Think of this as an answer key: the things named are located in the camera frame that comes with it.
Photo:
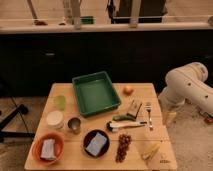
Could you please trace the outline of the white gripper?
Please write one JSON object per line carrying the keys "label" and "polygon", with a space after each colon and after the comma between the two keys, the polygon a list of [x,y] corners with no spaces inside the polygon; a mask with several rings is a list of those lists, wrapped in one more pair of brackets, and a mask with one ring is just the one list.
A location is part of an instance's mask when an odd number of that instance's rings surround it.
{"label": "white gripper", "polygon": [[161,109],[162,109],[162,122],[165,126],[169,126],[177,115],[176,108],[174,106],[172,107],[162,106]]}

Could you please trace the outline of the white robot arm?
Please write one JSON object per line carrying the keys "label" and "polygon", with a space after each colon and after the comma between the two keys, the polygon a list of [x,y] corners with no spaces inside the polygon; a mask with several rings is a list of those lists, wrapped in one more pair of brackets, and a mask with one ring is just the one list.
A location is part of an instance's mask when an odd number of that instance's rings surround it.
{"label": "white robot arm", "polygon": [[163,124],[169,125],[176,110],[189,100],[209,118],[213,118],[213,87],[205,84],[208,78],[206,66],[192,62],[170,70],[165,76],[166,87],[158,95]]}

